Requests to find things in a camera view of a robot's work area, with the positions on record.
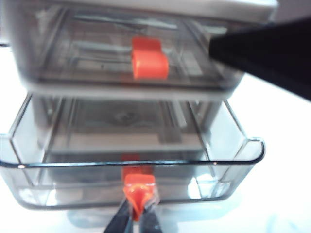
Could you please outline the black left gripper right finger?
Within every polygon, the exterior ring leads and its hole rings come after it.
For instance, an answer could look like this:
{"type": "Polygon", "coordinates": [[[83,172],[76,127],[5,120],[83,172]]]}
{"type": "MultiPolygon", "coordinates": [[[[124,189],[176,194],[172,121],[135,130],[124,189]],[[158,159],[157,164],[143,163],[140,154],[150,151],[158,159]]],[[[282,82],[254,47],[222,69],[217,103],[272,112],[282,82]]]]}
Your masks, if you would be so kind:
{"type": "Polygon", "coordinates": [[[163,233],[156,215],[156,204],[150,204],[144,208],[139,221],[140,233],[163,233]]]}

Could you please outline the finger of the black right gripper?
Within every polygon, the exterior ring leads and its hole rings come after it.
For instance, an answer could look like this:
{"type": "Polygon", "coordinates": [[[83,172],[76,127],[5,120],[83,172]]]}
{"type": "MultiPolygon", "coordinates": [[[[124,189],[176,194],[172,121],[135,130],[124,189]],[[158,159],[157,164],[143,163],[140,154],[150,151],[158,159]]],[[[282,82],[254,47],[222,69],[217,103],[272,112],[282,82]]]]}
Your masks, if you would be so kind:
{"type": "Polygon", "coordinates": [[[311,19],[212,38],[211,58],[311,99],[311,19]]]}

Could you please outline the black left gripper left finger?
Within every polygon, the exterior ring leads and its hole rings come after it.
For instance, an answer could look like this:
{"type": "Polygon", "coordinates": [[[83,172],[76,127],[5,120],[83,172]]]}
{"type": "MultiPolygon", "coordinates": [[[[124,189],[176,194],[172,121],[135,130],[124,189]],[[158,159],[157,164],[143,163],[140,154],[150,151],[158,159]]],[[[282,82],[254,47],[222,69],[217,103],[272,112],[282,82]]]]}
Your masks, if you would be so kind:
{"type": "Polygon", "coordinates": [[[104,233],[133,233],[133,219],[131,204],[125,198],[116,214],[112,217],[111,221],[104,230],[104,233]]]}

